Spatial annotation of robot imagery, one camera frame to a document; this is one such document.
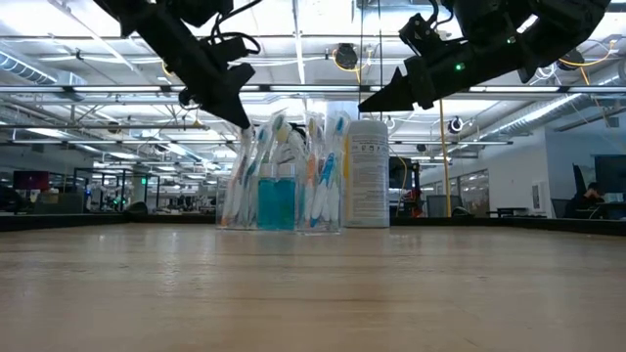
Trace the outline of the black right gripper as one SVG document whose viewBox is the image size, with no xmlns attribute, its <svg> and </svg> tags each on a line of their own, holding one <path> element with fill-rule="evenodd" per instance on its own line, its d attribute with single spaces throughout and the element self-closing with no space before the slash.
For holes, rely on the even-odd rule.
<svg viewBox="0 0 626 352">
<path fill-rule="evenodd" d="M 407 76 L 397 67 L 390 82 L 359 104 L 360 112 L 424 110 L 433 102 L 525 66 L 518 43 L 453 44 L 405 62 Z"/>
</svg>

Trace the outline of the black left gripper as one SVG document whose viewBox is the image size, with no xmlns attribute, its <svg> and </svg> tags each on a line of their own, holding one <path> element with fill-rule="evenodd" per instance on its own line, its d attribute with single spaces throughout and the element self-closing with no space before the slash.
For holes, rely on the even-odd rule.
<svg viewBox="0 0 626 352">
<path fill-rule="evenodd" d="M 201 96 L 201 108 L 219 118 L 248 129 L 251 124 L 240 99 L 242 88 L 255 75 L 243 63 L 225 69 L 205 51 L 189 29 L 201 26 L 216 9 L 211 4 L 125 4 L 121 33 L 138 33 L 153 51 L 189 88 Z"/>
</svg>

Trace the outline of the blue toothbrush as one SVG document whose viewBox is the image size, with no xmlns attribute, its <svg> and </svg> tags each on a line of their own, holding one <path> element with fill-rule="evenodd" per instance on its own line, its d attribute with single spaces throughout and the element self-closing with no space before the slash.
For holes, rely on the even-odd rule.
<svg viewBox="0 0 626 352">
<path fill-rule="evenodd" d="M 339 227 L 342 144 L 348 122 L 349 117 L 344 112 L 326 120 L 324 159 L 310 216 L 310 227 L 315 230 L 327 231 Z"/>
<path fill-rule="evenodd" d="M 250 210 L 252 208 L 253 200 L 252 198 L 252 186 L 253 179 L 255 173 L 258 171 L 259 165 L 267 151 L 267 147 L 269 146 L 270 137 L 272 136 L 272 128 L 268 124 L 264 124 L 257 134 L 256 142 L 255 142 L 255 154 L 252 159 L 250 166 L 246 171 L 245 176 L 245 193 L 244 193 L 244 203 L 243 203 L 243 224 L 246 227 L 250 226 Z"/>
</svg>

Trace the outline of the orange toothbrush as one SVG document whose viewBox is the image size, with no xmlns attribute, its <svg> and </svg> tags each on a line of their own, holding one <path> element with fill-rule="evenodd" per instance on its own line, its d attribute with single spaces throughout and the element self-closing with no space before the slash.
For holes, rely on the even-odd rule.
<svg viewBox="0 0 626 352">
<path fill-rule="evenodd" d="M 306 228 L 310 227 L 310 218 L 312 214 L 315 180 L 317 175 L 317 156 L 316 156 L 316 139 L 318 136 L 317 121 L 314 117 L 309 118 L 308 122 L 308 160 L 306 172 L 305 186 L 305 208 L 304 208 L 304 224 Z"/>
<path fill-rule="evenodd" d="M 221 225 L 224 228 L 245 228 L 243 224 L 243 203 L 245 176 L 254 157 L 255 132 L 250 126 L 241 131 L 241 145 L 231 173 L 222 208 Z"/>
</svg>

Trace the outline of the teal mouthwash bottle white cap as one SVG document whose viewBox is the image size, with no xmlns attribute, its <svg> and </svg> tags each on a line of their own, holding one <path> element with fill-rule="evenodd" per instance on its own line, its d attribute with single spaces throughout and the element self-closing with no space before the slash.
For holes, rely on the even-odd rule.
<svg viewBox="0 0 626 352">
<path fill-rule="evenodd" d="M 262 163 L 259 170 L 257 193 L 257 226 L 262 230 L 275 229 L 275 183 L 275 165 L 272 163 Z"/>
<path fill-rule="evenodd" d="M 278 180 L 275 184 L 278 201 L 277 227 L 280 230 L 292 230 L 295 224 L 295 165 L 279 165 Z"/>
</svg>

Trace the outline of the black monitor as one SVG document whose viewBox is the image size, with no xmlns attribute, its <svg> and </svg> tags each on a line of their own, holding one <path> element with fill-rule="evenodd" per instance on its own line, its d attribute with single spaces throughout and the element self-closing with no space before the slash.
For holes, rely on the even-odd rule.
<svg viewBox="0 0 626 352">
<path fill-rule="evenodd" d="M 626 154 L 597 155 L 596 182 L 605 193 L 626 194 Z"/>
<path fill-rule="evenodd" d="M 388 171 L 390 189 L 411 190 L 414 188 L 414 168 L 410 158 L 391 156 Z"/>
</svg>

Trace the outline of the white wipes canister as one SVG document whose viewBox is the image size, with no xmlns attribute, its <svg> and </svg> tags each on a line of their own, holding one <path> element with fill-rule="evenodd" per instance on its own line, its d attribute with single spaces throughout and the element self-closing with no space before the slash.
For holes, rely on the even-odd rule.
<svg viewBox="0 0 626 352">
<path fill-rule="evenodd" d="M 389 148 L 381 121 L 353 120 L 345 140 L 346 228 L 389 227 Z"/>
</svg>

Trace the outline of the person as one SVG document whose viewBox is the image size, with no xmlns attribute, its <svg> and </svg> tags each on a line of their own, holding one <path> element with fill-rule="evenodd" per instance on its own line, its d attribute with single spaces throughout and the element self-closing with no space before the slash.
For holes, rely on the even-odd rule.
<svg viewBox="0 0 626 352">
<path fill-rule="evenodd" d="M 587 190 L 577 193 L 565 207 L 564 217 L 569 219 L 588 219 L 601 203 L 604 203 L 603 188 L 598 182 L 592 182 Z"/>
</svg>

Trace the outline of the small distant monitor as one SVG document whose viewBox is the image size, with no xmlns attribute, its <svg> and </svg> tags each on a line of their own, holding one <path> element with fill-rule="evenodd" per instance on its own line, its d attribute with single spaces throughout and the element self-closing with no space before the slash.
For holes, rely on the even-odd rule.
<svg viewBox="0 0 626 352">
<path fill-rule="evenodd" d="M 16 170 L 13 173 L 13 188 L 16 190 L 48 190 L 50 173 L 48 171 Z"/>
</svg>

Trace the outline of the black metal table frame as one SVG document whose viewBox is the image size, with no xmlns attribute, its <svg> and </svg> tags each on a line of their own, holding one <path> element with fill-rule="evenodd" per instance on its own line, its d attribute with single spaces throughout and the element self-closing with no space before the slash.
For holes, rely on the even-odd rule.
<svg viewBox="0 0 626 352">
<path fill-rule="evenodd" d="M 126 213 L 2 215 L 0 232 L 117 225 L 125 223 L 215 225 L 214 216 Z M 507 218 L 391 218 L 392 227 L 506 227 L 541 231 L 626 237 L 626 221 Z"/>
</svg>

